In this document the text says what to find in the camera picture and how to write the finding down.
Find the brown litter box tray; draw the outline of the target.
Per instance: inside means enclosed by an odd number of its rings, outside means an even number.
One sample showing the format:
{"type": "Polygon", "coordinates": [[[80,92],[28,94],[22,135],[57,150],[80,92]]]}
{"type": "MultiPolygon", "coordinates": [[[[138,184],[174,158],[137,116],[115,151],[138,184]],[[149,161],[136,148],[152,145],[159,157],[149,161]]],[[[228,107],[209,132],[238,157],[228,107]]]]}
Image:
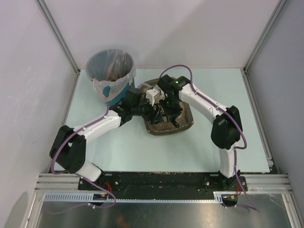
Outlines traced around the brown litter box tray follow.
{"type": "MultiPolygon", "coordinates": [[[[173,78],[173,80],[174,80],[173,86],[175,87],[176,90],[178,90],[178,97],[179,97],[180,86],[174,84],[175,82],[178,82],[178,80],[174,77],[171,77],[171,78],[173,78]]],[[[153,79],[150,81],[146,81],[145,83],[154,85],[154,84],[156,84],[156,81],[159,81],[159,79],[153,79]]],[[[152,135],[161,136],[161,135],[170,135],[170,134],[180,133],[180,132],[186,131],[189,128],[191,128],[193,125],[192,112],[191,112],[190,106],[186,102],[183,102],[183,104],[185,106],[185,112],[182,115],[182,117],[177,119],[177,121],[176,121],[180,125],[179,127],[174,127],[172,123],[168,123],[168,122],[162,122],[162,123],[159,123],[156,125],[151,125],[149,122],[144,120],[144,124],[145,124],[147,132],[152,135]]]]}

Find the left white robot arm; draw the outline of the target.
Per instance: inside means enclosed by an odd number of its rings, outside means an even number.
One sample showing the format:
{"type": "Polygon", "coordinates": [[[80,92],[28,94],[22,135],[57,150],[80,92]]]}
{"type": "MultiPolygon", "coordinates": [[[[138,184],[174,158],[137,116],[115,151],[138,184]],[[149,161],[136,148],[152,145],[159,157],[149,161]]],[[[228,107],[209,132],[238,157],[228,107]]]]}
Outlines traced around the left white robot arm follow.
{"type": "Polygon", "coordinates": [[[121,127],[132,119],[141,116],[146,121],[162,121],[161,108],[156,99],[163,95],[159,88],[150,88],[146,92],[138,88],[130,88],[120,101],[107,108],[105,114],[89,123],[78,127],[62,126],[57,133],[50,158],[51,171],[55,171],[58,163],[64,172],[76,174],[90,181],[96,181],[102,170],[86,159],[86,146],[104,133],[121,127]]]}

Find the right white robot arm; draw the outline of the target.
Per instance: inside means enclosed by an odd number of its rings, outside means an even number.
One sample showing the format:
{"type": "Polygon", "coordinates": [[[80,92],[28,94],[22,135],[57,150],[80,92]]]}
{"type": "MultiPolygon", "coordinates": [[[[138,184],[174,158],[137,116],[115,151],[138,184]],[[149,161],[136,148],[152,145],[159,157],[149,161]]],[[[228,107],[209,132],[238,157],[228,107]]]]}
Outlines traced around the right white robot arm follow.
{"type": "Polygon", "coordinates": [[[169,75],[160,76],[157,86],[164,93],[163,107],[172,110],[174,104],[185,102],[210,121],[212,124],[210,137],[219,149],[218,185],[228,190],[234,182],[239,181],[237,149],[247,148],[238,108],[219,104],[202,93],[193,84],[192,79],[184,76],[177,79],[169,75]]]}

